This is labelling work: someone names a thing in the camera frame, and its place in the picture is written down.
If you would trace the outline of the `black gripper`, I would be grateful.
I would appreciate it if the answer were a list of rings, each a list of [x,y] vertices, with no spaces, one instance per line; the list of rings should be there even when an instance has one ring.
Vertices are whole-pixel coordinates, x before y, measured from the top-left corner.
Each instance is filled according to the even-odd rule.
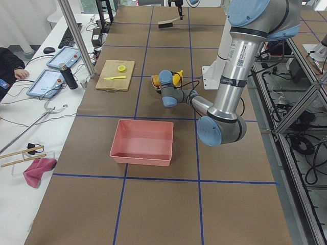
[[[179,13],[180,20],[183,20],[183,13],[182,13],[183,0],[168,0],[168,6],[171,6],[172,3],[174,3],[175,6],[178,6],[178,13]]]

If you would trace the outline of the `person's hand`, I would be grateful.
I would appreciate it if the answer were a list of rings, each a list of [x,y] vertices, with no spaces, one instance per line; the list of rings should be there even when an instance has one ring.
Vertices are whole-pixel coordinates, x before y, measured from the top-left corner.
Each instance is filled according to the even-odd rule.
[[[18,80],[24,80],[29,76],[29,72],[25,69],[16,69],[14,75]]]

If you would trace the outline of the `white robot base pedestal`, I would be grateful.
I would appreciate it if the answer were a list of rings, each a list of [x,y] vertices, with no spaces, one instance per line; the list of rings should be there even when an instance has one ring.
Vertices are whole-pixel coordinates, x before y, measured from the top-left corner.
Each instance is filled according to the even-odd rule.
[[[210,66],[202,67],[202,79],[203,86],[205,90],[217,90],[220,78],[227,60],[229,47],[232,42],[232,37],[230,35],[231,24],[228,18],[226,18],[222,37],[220,40],[220,45],[217,52],[217,57],[215,61],[212,62]]]

